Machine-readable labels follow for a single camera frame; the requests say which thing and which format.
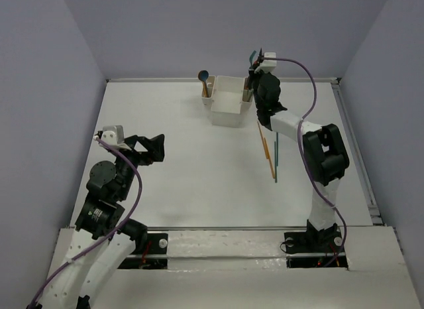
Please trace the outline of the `black handled steel knife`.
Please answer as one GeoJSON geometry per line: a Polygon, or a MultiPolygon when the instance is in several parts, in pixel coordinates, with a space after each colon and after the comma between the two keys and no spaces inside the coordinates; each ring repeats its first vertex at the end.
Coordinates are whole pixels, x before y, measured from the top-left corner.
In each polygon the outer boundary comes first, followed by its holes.
{"type": "MultiPolygon", "coordinates": [[[[258,56],[260,56],[261,54],[263,54],[263,53],[262,53],[262,49],[260,49],[259,53],[258,53],[258,54],[256,54],[256,56],[254,57],[254,62],[256,61],[256,59],[258,58],[258,56]]],[[[255,80],[257,80],[257,79],[261,76],[261,74],[262,74],[262,73],[255,74],[255,73],[254,73],[254,66],[253,66],[253,65],[252,65],[252,66],[250,65],[250,67],[249,67],[249,69],[248,69],[248,77],[247,77],[247,79],[246,79],[246,82],[245,82],[244,88],[245,88],[246,90],[251,90],[251,89],[252,89],[252,86],[253,86],[254,81],[255,81],[255,80]]]]}

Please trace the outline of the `long orange chopstick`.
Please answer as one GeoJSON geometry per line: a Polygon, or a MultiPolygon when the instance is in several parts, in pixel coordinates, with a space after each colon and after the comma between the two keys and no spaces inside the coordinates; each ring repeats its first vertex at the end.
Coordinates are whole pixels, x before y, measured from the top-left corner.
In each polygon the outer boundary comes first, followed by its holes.
{"type": "Polygon", "coordinates": [[[258,126],[258,130],[259,130],[259,133],[260,133],[262,146],[263,146],[263,149],[264,149],[264,154],[265,154],[266,160],[268,161],[269,166],[270,166],[270,172],[271,172],[272,178],[274,180],[276,180],[276,173],[275,173],[274,165],[273,165],[273,162],[272,162],[272,159],[271,159],[271,156],[270,156],[270,151],[269,151],[269,148],[268,148],[267,140],[266,140],[266,138],[265,138],[265,136],[262,132],[261,124],[259,122],[257,122],[257,126],[258,126]]]}

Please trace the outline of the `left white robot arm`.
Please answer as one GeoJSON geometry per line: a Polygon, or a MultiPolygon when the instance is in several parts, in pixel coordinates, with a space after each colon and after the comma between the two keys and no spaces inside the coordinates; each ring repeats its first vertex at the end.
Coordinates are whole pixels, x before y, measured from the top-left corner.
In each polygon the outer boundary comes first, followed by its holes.
{"type": "Polygon", "coordinates": [[[144,253],[150,247],[148,228],[131,219],[142,188],[130,211],[121,204],[134,181],[142,184],[138,168],[164,160],[165,136],[125,137],[117,125],[104,127],[93,139],[115,160],[100,161],[89,171],[87,195],[63,261],[36,292],[29,308],[93,308],[120,264],[131,253],[144,253]]]}

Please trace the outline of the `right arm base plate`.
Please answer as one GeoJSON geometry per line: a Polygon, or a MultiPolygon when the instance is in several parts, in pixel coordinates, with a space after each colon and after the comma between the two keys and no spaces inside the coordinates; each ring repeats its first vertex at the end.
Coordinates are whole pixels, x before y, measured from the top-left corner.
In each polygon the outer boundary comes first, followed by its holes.
{"type": "Polygon", "coordinates": [[[348,268],[345,248],[341,246],[342,235],[325,239],[321,245],[306,241],[306,232],[284,233],[280,250],[286,256],[289,269],[348,268]]]}

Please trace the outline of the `teal plastic knife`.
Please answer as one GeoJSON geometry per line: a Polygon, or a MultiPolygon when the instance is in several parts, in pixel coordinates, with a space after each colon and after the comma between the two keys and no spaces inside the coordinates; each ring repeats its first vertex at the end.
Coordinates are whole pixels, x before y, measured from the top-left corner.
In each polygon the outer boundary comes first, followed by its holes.
{"type": "Polygon", "coordinates": [[[255,50],[253,50],[252,51],[252,53],[250,54],[250,56],[249,56],[249,64],[252,66],[253,65],[253,63],[254,63],[254,57],[256,56],[256,51],[255,50]]]}

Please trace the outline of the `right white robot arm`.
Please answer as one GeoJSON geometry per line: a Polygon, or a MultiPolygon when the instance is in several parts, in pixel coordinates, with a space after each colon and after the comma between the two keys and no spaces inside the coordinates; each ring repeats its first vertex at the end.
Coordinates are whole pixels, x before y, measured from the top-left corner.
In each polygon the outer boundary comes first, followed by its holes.
{"type": "Polygon", "coordinates": [[[350,161],[339,128],[311,123],[289,112],[279,101],[280,81],[269,72],[250,69],[247,88],[254,96],[259,123],[297,143],[313,187],[306,230],[287,232],[281,244],[283,252],[326,253],[332,246],[342,247],[344,239],[336,223],[340,213],[335,200],[350,161]]]}

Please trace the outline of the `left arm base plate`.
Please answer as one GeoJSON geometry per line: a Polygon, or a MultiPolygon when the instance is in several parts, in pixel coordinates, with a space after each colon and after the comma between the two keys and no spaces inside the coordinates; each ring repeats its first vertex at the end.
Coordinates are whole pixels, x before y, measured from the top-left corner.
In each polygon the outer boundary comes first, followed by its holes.
{"type": "Polygon", "coordinates": [[[122,270],[161,270],[168,268],[168,233],[148,232],[144,249],[131,253],[118,267],[122,270]]]}

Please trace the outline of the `long teal chopstick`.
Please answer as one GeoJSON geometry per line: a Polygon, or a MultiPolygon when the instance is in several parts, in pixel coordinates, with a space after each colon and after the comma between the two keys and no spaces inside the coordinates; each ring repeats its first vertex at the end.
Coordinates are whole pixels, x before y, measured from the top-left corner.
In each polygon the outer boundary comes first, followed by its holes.
{"type": "Polygon", "coordinates": [[[274,141],[274,182],[278,183],[279,136],[275,135],[274,141]]]}

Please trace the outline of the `white utensil caddy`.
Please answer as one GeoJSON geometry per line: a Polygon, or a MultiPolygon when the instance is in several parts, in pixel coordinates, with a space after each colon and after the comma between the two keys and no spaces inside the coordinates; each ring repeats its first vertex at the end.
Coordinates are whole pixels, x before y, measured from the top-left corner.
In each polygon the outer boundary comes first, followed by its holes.
{"type": "Polygon", "coordinates": [[[201,93],[212,125],[241,128],[252,105],[253,93],[247,88],[247,77],[209,76],[201,93]]]}

